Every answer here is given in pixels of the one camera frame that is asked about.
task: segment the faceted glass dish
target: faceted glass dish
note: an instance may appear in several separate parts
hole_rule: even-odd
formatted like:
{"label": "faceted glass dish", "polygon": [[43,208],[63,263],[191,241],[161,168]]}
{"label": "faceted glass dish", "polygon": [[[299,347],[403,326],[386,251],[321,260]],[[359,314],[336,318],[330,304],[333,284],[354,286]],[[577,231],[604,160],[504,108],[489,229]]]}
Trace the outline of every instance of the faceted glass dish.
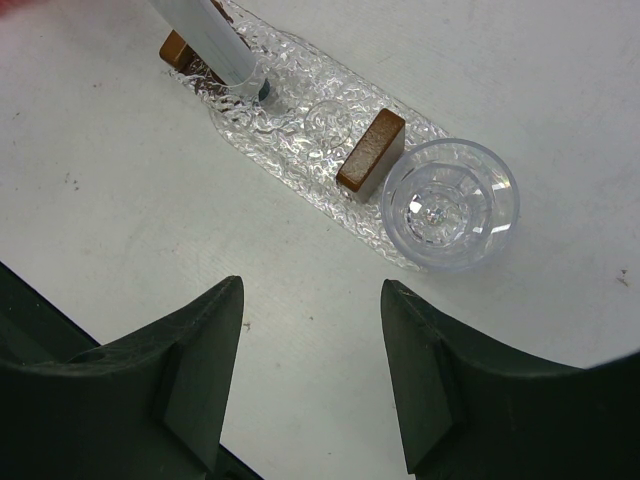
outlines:
{"label": "faceted glass dish", "polygon": [[504,248],[518,221],[520,195],[495,153],[446,138],[400,158],[385,182],[381,209],[403,255],[427,269],[455,272]]}

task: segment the textured clear plastic tray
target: textured clear plastic tray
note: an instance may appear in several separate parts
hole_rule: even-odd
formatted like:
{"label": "textured clear plastic tray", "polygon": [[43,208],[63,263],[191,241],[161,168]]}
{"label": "textured clear plastic tray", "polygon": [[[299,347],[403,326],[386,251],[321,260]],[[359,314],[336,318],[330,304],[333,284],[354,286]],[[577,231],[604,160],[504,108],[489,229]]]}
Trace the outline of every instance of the textured clear plastic tray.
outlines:
{"label": "textured clear plastic tray", "polygon": [[[246,85],[221,86],[199,60],[190,67],[192,74],[172,76],[200,96],[231,145],[389,261],[418,268],[387,236],[380,213],[382,186],[367,204],[359,204],[335,176],[383,108],[406,120],[407,149],[447,133],[300,38],[232,2],[222,3],[258,57],[254,78]],[[259,102],[264,79],[271,93]]]}

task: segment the small clear glass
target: small clear glass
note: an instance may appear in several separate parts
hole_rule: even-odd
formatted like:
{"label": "small clear glass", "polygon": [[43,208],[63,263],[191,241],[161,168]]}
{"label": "small clear glass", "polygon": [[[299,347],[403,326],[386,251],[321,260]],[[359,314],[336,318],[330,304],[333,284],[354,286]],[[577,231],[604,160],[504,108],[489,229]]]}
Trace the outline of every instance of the small clear glass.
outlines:
{"label": "small clear glass", "polygon": [[448,138],[400,158],[385,182],[381,210],[403,255],[427,269],[455,272],[504,248],[518,221],[520,196],[500,157]]}

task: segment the white background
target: white background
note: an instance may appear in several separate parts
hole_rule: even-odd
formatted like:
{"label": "white background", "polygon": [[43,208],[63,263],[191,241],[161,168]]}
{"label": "white background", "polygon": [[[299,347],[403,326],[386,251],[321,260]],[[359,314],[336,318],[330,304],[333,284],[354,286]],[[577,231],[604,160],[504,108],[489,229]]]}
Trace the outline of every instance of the white background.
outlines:
{"label": "white background", "polygon": [[638,348],[638,2],[241,4],[498,153],[511,248],[465,274],[394,267],[222,141],[143,0],[50,0],[0,17],[1,261],[101,342],[241,275],[223,443],[268,480],[406,478],[385,278],[559,362]]}

